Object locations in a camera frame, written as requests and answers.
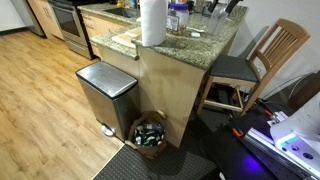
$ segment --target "wooden cabinet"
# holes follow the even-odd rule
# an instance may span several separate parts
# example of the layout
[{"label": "wooden cabinet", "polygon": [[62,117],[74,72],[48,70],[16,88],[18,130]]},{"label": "wooden cabinet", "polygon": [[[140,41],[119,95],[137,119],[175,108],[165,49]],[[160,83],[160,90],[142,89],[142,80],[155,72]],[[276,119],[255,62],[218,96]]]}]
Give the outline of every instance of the wooden cabinet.
[{"label": "wooden cabinet", "polygon": [[[86,27],[89,38],[99,35],[105,34],[108,32],[113,32],[118,29],[129,26],[129,24],[120,22],[111,18],[91,14],[88,12],[81,12],[83,23]],[[101,58],[101,53],[96,44],[91,43],[92,51],[96,56]]]},{"label": "wooden cabinet", "polygon": [[34,0],[36,3],[40,16],[45,21],[41,23],[41,26],[46,26],[45,31],[48,31],[46,34],[52,34],[60,39],[63,39],[62,33],[60,31],[58,22],[54,16],[51,6],[47,1]]}]

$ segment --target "chair backrest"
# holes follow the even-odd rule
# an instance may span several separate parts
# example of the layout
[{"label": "chair backrest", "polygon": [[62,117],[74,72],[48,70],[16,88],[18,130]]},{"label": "chair backrest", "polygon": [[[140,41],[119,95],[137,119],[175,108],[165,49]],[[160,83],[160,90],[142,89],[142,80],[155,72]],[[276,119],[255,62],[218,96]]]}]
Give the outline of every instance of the chair backrest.
[{"label": "chair backrest", "polygon": [[249,58],[252,67],[255,67],[253,62],[256,58],[265,66],[266,74],[260,80],[260,84],[266,85],[309,37],[309,33],[300,25],[286,19],[278,19]]}]

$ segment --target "chair seat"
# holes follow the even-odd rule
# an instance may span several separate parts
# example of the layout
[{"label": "chair seat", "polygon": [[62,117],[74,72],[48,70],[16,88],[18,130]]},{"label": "chair seat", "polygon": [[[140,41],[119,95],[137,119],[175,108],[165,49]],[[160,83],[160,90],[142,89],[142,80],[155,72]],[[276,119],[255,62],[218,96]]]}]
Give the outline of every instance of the chair seat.
[{"label": "chair seat", "polygon": [[220,55],[213,63],[211,76],[258,82],[246,59]]}]

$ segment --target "oven handle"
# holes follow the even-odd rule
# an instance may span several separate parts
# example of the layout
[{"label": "oven handle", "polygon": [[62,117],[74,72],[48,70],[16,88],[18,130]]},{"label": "oven handle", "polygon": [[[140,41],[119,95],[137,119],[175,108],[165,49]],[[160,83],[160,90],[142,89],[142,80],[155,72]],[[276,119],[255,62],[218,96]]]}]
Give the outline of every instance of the oven handle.
[{"label": "oven handle", "polygon": [[57,8],[61,11],[65,11],[65,12],[73,12],[74,9],[70,8],[70,7],[65,7],[65,6],[59,6],[58,4],[54,4],[54,3],[50,3],[52,8]]}]

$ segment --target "wooden chair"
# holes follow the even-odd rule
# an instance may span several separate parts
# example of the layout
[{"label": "wooden chair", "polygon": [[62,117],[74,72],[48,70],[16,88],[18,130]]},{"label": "wooden chair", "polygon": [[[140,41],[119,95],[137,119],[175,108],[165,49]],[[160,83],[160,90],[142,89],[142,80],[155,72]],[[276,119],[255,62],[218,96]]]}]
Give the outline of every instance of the wooden chair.
[{"label": "wooden chair", "polygon": [[[310,35],[300,25],[285,19],[279,19],[266,33],[249,60],[220,55],[211,67],[210,77],[202,94],[197,114],[203,105],[241,112],[241,116],[252,107],[254,101],[266,87],[280,67],[309,39]],[[266,73],[260,75],[254,65],[259,59]],[[235,89],[239,106],[207,100],[207,95],[214,84],[227,85]],[[240,87],[252,88],[249,99],[243,103]]]}]

